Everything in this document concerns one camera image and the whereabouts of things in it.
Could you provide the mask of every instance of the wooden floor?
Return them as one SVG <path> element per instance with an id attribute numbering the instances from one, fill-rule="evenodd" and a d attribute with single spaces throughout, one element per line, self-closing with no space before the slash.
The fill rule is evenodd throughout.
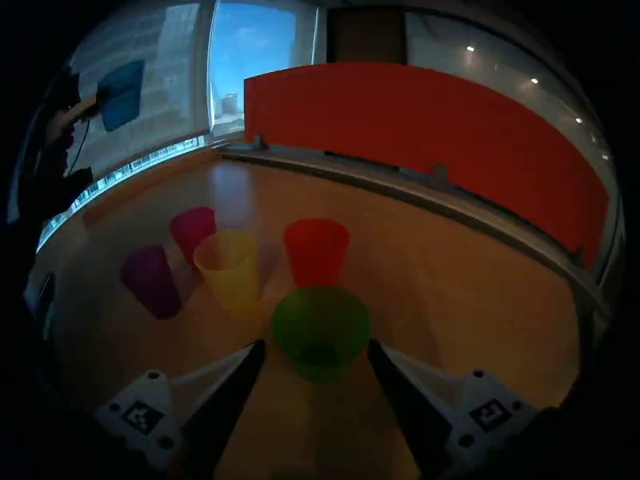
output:
<path id="1" fill-rule="evenodd" d="M 219 230 L 258 237 L 261 300 L 245 322 L 219 312 L 170 236 L 169 220 L 199 205 L 215 209 Z M 370 308 L 375 337 L 452 374 L 487 369 L 538 407 L 566 395 L 578 369 L 576 318 L 569 288 L 547 268 L 391 198 L 264 166 L 209 162 L 90 226 L 75 215 L 41 250 L 38 262 L 59 272 L 54 336 L 73 398 L 94 409 L 149 368 L 173 378 L 260 337 L 266 364 L 216 478 L 418 478 L 364 354 L 339 382 L 314 386 L 271 341 L 270 314 L 294 288 L 282 234 L 302 217 L 349 229 L 342 284 Z M 153 320 L 118 281 L 126 254 L 151 243 L 164 245 L 186 300 L 168 321 Z"/>

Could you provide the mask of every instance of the red plastic cup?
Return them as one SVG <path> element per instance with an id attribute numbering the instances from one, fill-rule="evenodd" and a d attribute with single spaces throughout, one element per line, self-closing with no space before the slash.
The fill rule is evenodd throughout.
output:
<path id="1" fill-rule="evenodd" d="M 120 270 L 120 279 L 158 319 L 173 317 L 182 307 L 165 251 L 160 245 L 146 246 L 130 254 Z"/>
<path id="2" fill-rule="evenodd" d="M 194 251 L 202 240 L 215 233 L 215 212 L 208 206 L 189 209 L 171 219 L 169 230 L 185 260 L 191 267 L 197 268 Z"/>
<path id="3" fill-rule="evenodd" d="M 302 218 L 286 228 L 285 245 L 299 288 L 335 285 L 349 246 L 349 232 L 328 218 Z"/>

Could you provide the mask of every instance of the green plastic cup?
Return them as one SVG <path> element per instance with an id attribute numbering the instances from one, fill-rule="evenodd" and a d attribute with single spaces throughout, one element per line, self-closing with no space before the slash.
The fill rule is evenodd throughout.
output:
<path id="1" fill-rule="evenodd" d="M 271 318 L 275 344 L 313 383 L 335 380 L 365 348 L 369 311 L 339 286 L 313 285 L 284 297 Z"/>

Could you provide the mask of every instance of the red panel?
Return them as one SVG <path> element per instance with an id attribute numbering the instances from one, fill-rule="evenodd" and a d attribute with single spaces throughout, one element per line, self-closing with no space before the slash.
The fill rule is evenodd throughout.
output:
<path id="1" fill-rule="evenodd" d="M 331 63 L 245 80 L 247 141 L 366 158 L 449 180 L 527 219 L 590 265 L 608 197 L 578 150 L 504 95 L 434 70 Z"/>

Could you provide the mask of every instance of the blue sky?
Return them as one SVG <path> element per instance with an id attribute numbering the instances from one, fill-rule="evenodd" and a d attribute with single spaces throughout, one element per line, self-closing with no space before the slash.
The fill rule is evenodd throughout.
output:
<path id="1" fill-rule="evenodd" d="M 214 100 L 238 95 L 244 105 L 244 79 L 288 68 L 295 37 L 295 16 L 288 11 L 248 3 L 220 2 L 211 42 Z"/>

